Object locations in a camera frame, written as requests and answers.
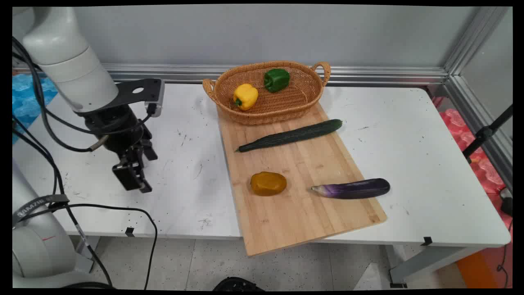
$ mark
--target gray wall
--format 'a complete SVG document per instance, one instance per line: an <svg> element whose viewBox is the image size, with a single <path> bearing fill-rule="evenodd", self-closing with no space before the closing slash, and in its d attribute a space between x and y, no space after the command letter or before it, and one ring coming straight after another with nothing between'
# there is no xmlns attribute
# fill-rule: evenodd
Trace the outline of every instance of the gray wall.
<svg viewBox="0 0 524 295"><path fill-rule="evenodd" d="M493 118L513 103L513 8L508 10L461 75ZM501 129L513 136L513 119Z"/></svg>
<svg viewBox="0 0 524 295"><path fill-rule="evenodd" d="M102 63L267 60L442 66L475 7L230 4L78 7Z"/></svg>

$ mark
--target wicker basket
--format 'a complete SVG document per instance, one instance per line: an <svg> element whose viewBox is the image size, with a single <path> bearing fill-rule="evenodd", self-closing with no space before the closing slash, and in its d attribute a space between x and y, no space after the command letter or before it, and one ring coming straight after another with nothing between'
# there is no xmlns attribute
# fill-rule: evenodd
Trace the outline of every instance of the wicker basket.
<svg viewBox="0 0 524 295"><path fill-rule="evenodd" d="M315 72L318 66L324 68L324 81ZM264 74L274 68L288 71L290 79L289 86L271 93L264 87ZM249 125L265 124L306 114L320 99L330 72L327 62L319 62L310 68L294 61L270 61L230 69L216 82L205 79L202 86L216 105L234 121ZM233 101L233 92L244 83L258 90L257 102L247 111L241 111Z"/></svg>

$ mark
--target basket handle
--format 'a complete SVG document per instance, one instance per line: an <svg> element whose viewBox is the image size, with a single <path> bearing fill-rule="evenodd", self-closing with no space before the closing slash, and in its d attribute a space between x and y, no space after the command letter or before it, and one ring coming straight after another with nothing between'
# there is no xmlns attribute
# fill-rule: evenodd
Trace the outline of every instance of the basket handle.
<svg viewBox="0 0 524 295"><path fill-rule="evenodd" d="M331 76L331 66L327 62L321 61L317 62L314 66L311 67L311 69L315 71L319 66L324 69L324 81L322 82L322 86L326 86L329 81L329 77Z"/></svg>
<svg viewBox="0 0 524 295"><path fill-rule="evenodd" d="M211 98L211 100L213 100L215 103L218 104L218 101L216 100L216 97L215 97L215 81L211 80L211 79L204 79L202 81L202 87L204 88L205 90L205 93L208 94L209 98Z"/></svg>

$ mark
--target green bell pepper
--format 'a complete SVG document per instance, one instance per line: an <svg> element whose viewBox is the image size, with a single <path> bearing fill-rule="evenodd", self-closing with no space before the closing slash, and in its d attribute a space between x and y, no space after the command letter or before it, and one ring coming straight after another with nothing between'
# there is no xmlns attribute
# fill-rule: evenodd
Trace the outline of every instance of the green bell pepper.
<svg viewBox="0 0 524 295"><path fill-rule="evenodd" d="M264 75L264 86L269 92L277 92L289 84L289 73L284 69L273 69Z"/></svg>

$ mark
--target tiled floor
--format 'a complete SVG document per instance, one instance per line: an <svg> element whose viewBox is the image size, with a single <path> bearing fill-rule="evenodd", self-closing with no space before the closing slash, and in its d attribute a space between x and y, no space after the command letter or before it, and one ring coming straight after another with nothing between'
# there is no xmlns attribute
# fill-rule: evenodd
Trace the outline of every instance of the tiled floor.
<svg viewBox="0 0 524 295"><path fill-rule="evenodd" d="M116 288L144 287L151 244L149 238L101 238L96 252ZM417 251L406 249L408 257ZM148 289L212 290L226 277L236 276L267 291L353 290L370 263L373 269L368 273L387 273L383 246L309 243L248 258L242 240L158 239ZM105 281L98 265L92 274ZM465 284L452 264L408 282L408 287L465 288Z"/></svg>

